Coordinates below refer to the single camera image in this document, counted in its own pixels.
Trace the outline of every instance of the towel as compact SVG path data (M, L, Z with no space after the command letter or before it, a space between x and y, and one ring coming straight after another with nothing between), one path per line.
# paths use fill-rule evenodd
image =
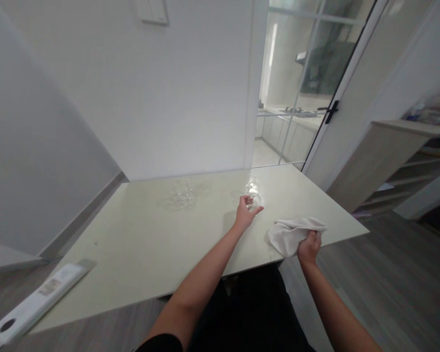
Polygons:
M327 229L315 218L275 220L274 226L269 229L269 240L280 254L290 258L297 252L298 244L308 237L310 230L315 230L321 236Z

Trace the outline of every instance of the black pants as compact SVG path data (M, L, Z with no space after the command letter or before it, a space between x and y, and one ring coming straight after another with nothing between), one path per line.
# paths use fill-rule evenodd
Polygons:
M190 350L206 351L207 340L221 339L221 345L230 337L234 341L230 350L238 343L263 347L259 350L269 350L269 346L276 351L313 351L276 264L239 274L238 289L232 296L220 281L199 319Z

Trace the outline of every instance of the kitchen cabinet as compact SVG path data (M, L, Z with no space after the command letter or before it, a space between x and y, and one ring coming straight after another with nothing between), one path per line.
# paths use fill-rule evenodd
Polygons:
M268 142L275 148L279 149L277 145L279 144L280 132L282 130L283 119L274 116L272 120L272 130L270 132L270 138Z
M287 140L285 142L285 147L284 147L284 157L285 159L287 159L288 161L290 161L290 145L292 144L292 139L293 136L295 135L295 130L297 129L298 124L296 122L293 122L290 124L290 130L288 131L288 136L287 136Z
M272 130L272 116L264 118L263 138L270 143L270 132Z
M277 143L277 150L280 152L282 151L282 147L284 146L284 141L285 141L285 137L286 137L287 129L288 129L288 123L289 123L289 121L287 121L285 119L282 120L282 130L280 131L279 142Z
M286 158L293 161L304 161L313 143L317 130L311 130L297 124Z
M263 126L264 126L264 116L258 116L258 120L256 121L256 135L255 137L261 137L263 135Z

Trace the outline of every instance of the table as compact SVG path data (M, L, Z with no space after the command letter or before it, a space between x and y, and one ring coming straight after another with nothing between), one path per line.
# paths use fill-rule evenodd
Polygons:
M240 239L224 275L282 260L267 231L275 219L316 217L329 230L323 245L368 230L293 165L191 176L204 189L195 209L175 211L168 198L185 177L122 184L54 270L97 261L32 332L172 293L234 222L248 174L265 209Z

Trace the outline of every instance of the glass door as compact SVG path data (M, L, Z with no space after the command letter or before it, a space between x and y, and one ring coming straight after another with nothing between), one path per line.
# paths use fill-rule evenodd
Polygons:
M270 0L253 167L303 168L375 0Z

